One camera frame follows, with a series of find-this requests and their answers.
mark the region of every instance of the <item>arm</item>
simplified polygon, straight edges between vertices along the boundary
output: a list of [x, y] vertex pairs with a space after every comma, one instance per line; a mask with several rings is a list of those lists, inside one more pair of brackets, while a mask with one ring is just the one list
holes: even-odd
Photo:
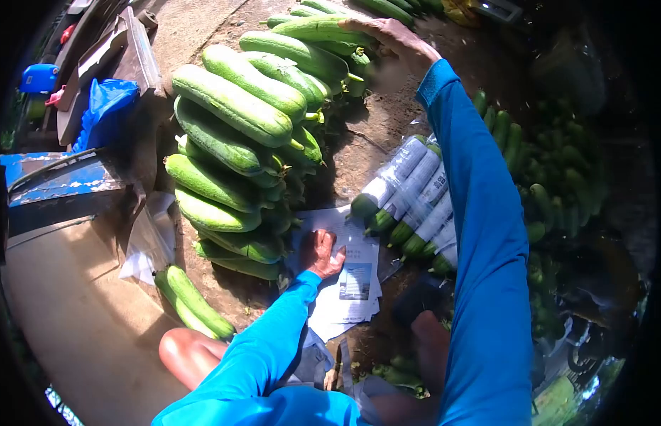
[[529, 423], [529, 246], [519, 195], [448, 62], [432, 65], [416, 98], [442, 148], [459, 247], [440, 420]]
[[335, 258], [335, 235], [315, 233], [311, 266], [242, 333], [236, 335], [224, 358], [192, 394], [210, 393], [222, 401], [268, 395], [297, 353], [302, 326], [322, 278], [338, 273], [345, 260], [344, 247]]

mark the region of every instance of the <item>hand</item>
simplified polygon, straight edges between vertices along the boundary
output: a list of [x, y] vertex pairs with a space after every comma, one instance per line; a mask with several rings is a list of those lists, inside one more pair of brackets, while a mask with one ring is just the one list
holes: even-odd
[[342, 270], [347, 247], [340, 247], [335, 258], [332, 258], [331, 251], [336, 239], [335, 234], [319, 229], [310, 235], [309, 242], [312, 246], [309, 247], [308, 244], [307, 247], [302, 248], [302, 264], [310, 265], [307, 270], [314, 272], [321, 279], [326, 279]]
[[411, 32], [396, 19], [347, 18], [338, 26], [348, 31], [363, 31], [374, 37], [383, 46], [379, 55], [396, 55], [400, 62], [418, 78], [425, 77], [432, 64], [442, 56], [424, 39]]

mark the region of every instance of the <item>blue plastic bag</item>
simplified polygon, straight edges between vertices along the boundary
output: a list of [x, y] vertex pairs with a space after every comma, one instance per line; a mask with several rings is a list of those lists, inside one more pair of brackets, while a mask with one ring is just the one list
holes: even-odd
[[115, 141], [127, 124], [127, 117], [139, 94], [136, 81], [94, 78], [89, 89], [89, 108], [82, 115], [82, 131], [72, 152], [100, 148]]

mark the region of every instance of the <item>red object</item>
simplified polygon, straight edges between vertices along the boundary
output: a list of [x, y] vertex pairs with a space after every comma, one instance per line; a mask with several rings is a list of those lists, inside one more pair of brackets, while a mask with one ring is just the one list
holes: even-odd
[[70, 36], [73, 35], [73, 31], [75, 30], [75, 27], [77, 27], [77, 24], [72, 24], [70, 27], [66, 28], [65, 31], [63, 31], [63, 34], [61, 35], [61, 44], [65, 44], [65, 42], [70, 39]]
[[44, 101], [44, 105], [46, 106], [54, 105], [57, 107], [59, 105], [59, 101], [61, 100], [61, 96], [63, 96], [63, 91], [65, 91], [65, 84], [62, 86], [61, 90], [52, 93], [51, 96], [49, 97], [49, 100]]

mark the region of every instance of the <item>blue long-sleeve shirt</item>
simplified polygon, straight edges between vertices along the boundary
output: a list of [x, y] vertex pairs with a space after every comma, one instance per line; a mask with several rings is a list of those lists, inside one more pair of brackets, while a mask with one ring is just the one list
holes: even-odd
[[[442, 148], [459, 248], [439, 414], [444, 425], [530, 423], [532, 360], [523, 210], [506, 164], [444, 59], [416, 98]], [[321, 279], [305, 271], [157, 425], [365, 425], [354, 400], [312, 387], [274, 390], [298, 348]]]

